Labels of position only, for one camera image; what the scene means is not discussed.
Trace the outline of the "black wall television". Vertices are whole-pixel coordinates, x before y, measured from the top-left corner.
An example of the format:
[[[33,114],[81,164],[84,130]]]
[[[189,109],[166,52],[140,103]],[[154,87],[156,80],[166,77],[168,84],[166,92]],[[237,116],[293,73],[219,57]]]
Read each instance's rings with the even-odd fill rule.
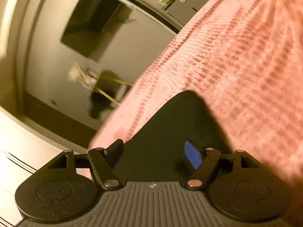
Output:
[[[130,14],[119,0],[79,0],[61,43],[98,62]]]

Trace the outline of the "black pants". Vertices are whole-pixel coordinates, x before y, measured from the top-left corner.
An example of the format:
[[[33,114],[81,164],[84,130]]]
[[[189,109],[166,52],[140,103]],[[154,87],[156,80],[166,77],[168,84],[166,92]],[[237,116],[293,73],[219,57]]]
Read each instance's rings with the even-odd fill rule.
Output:
[[[195,170],[185,156],[186,141],[199,150],[232,152],[205,101],[193,91],[171,98],[125,143],[113,172],[122,183],[185,181]]]

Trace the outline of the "pink ribbed bed blanket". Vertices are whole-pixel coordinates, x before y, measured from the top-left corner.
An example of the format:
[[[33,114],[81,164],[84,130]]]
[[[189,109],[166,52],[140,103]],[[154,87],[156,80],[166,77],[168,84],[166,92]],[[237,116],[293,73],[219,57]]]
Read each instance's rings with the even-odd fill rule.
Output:
[[[302,226],[302,0],[209,0],[134,84],[90,142],[130,140],[171,97],[195,91],[233,149],[291,187]]]

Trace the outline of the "white round side table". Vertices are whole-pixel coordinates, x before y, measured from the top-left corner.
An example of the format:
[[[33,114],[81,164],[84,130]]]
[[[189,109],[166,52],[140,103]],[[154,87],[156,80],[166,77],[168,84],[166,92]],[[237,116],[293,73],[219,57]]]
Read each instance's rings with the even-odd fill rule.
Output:
[[[133,84],[121,80],[115,73],[103,71],[92,90],[91,101],[116,108],[132,86]]]

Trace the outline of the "black clothes pile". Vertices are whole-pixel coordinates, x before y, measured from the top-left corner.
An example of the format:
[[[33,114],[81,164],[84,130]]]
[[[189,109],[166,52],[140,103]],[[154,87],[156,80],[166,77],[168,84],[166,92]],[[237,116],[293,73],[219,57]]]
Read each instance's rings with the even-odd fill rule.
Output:
[[[111,101],[101,93],[93,92],[90,96],[91,108],[89,115],[93,119],[104,121],[113,111]]]

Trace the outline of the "white items on side table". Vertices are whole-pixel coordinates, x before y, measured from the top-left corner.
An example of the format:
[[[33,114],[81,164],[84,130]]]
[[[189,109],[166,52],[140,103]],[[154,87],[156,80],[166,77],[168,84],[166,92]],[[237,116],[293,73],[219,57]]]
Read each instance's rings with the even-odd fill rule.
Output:
[[[72,67],[68,72],[67,79],[70,82],[77,82],[82,87],[92,90],[99,79],[99,73],[94,70],[83,69],[79,64],[75,61],[73,62]]]

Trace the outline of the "dark wooden door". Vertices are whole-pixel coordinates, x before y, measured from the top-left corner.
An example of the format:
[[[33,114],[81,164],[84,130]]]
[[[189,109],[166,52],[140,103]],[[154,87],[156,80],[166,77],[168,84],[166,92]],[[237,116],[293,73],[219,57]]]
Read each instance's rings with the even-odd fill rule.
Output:
[[[85,149],[101,127],[99,121],[88,126],[72,119],[28,93],[25,94],[25,115],[43,128]]]

